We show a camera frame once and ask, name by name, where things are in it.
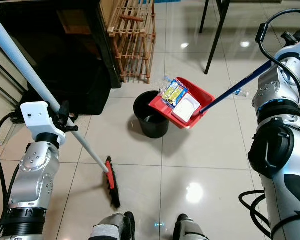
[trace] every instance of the glossy floor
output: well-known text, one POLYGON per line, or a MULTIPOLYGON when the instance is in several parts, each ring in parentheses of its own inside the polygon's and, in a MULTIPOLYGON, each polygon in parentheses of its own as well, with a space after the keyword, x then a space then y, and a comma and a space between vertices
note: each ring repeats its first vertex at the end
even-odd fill
MULTIPOLYGON (((219 96, 266 61, 254 41, 259 24, 287 8, 300 8, 300 1, 231 3, 209 74, 204 75, 220 20, 215 2, 210 1, 202 34, 202 2, 156 4, 157 42, 150 85, 123 84, 111 91, 102 115, 81 116, 76 122, 102 159, 112 156, 122 203, 119 211, 134 213, 137 240, 171 240, 181 213, 193 218, 211 240, 266 239, 238 201, 240 193, 262 188, 247 159, 257 126, 251 107, 257 81, 245 87, 248 97, 228 97, 191 130, 170 124, 159 139, 142 134, 133 104, 141 93, 162 87, 165 75, 184 77, 219 96)), ((265 47, 275 54, 284 45, 280 35, 298 28, 297 15, 275 21, 265 47)), ((0 148, 7 182, 31 141, 30 132, 17 126, 0 148)), ((87 240, 93 226, 116 210, 110 207, 100 167, 71 134, 60 151, 44 236, 46 240, 87 240)), ((264 204, 260 210, 267 214, 264 204)))

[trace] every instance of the plastic bottle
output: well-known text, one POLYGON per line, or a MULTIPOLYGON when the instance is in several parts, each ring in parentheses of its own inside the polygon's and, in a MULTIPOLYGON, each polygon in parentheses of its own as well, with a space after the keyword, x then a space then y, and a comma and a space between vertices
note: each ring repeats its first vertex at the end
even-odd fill
POLYGON ((239 88, 237 91, 235 91, 234 93, 233 93, 234 95, 237 95, 237 96, 240 96, 240 97, 247 97, 247 96, 249 96, 249 92, 248 91, 245 91, 245 90, 243 90, 242 88, 239 88))
POLYGON ((169 75, 165 75, 165 76, 164 76, 164 81, 166 81, 166 83, 171 83, 171 82, 172 82, 172 79, 170 79, 170 76, 169 76, 169 75))

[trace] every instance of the black bucket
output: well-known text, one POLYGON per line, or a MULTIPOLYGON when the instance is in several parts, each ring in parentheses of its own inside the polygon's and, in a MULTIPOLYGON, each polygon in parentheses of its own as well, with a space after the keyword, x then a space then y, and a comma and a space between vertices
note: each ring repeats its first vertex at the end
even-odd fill
POLYGON ((152 139, 163 137, 169 128, 169 120, 149 106, 158 94, 158 91, 147 91, 141 94, 133 105, 133 111, 139 119, 142 132, 152 139))

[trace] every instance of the table leg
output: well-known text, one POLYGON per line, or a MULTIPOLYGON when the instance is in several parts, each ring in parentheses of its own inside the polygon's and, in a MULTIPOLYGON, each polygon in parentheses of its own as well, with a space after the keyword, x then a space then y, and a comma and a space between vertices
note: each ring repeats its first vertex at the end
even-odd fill
POLYGON ((220 19, 218 28, 216 30, 216 34, 215 34, 212 49, 211 49, 211 52, 210 52, 210 55, 209 55, 208 63, 207 63, 206 68, 204 70, 204 74, 206 74, 206 75, 208 74, 212 59, 214 57, 214 54, 215 54, 215 51, 216 51, 216 48, 217 48, 217 44, 218 44, 218 41, 219 41, 219 38, 220 38, 222 27, 224 26, 224 22, 225 22, 225 19, 226 19, 226 16, 227 16, 229 5, 230 5, 230 0, 226 0, 224 2, 224 5, 222 6, 221 19, 220 19))
POLYGON ((202 20, 201 20, 201 25, 200 25, 200 30, 199 30, 199 33, 201 33, 201 34, 202 34, 202 30, 204 28, 204 24, 205 24, 205 20, 206 20, 208 5, 209 5, 209 0, 205 0, 205 5, 204 5, 204 10, 203 10, 202 20))

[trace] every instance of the wall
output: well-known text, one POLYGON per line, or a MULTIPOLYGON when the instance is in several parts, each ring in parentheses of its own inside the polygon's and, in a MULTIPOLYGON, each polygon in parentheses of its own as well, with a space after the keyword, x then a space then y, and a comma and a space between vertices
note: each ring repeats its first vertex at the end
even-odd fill
POLYGON ((101 0, 100 7, 104 19, 105 26, 108 27, 112 12, 120 0, 101 0))
MULTIPOLYGON (((0 49, 0 64, 22 85, 27 89, 27 81, 16 69, 16 67, 8 60, 6 55, 0 49)), ((6 76, 0 72, 0 87, 8 92, 15 100, 21 99, 21 94, 15 87, 8 81, 6 76)), ((0 120, 14 110, 14 106, 9 103, 3 96, 0 95, 0 120)), ((0 130, 0 143, 3 143, 7 134, 12 126, 11 121, 7 120, 2 129, 0 130)))

